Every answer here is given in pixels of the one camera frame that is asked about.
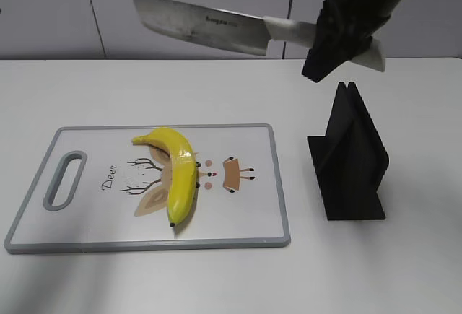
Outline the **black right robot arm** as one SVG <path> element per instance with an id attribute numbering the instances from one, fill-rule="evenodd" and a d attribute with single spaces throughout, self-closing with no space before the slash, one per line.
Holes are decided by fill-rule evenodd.
<path id="1" fill-rule="evenodd" d="M 347 61 L 385 71 L 385 56 L 373 34 L 400 1 L 324 0 L 302 75 L 319 82 Z"/>

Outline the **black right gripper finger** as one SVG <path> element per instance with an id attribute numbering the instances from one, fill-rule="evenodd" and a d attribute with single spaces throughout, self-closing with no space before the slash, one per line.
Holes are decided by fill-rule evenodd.
<path id="1" fill-rule="evenodd" d="M 302 75 L 320 82 L 356 53 L 356 40 L 345 32 L 338 22 L 321 22 L 316 25 L 312 48 L 308 51 Z"/>

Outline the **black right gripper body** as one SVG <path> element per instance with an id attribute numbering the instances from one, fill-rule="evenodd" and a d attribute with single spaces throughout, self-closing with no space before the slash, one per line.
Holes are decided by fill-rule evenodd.
<path id="1" fill-rule="evenodd" d="M 317 20 L 320 43 L 345 54 L 369 50 L 372 34 L 388 21 L 385 0 L 324 0 Z"/>

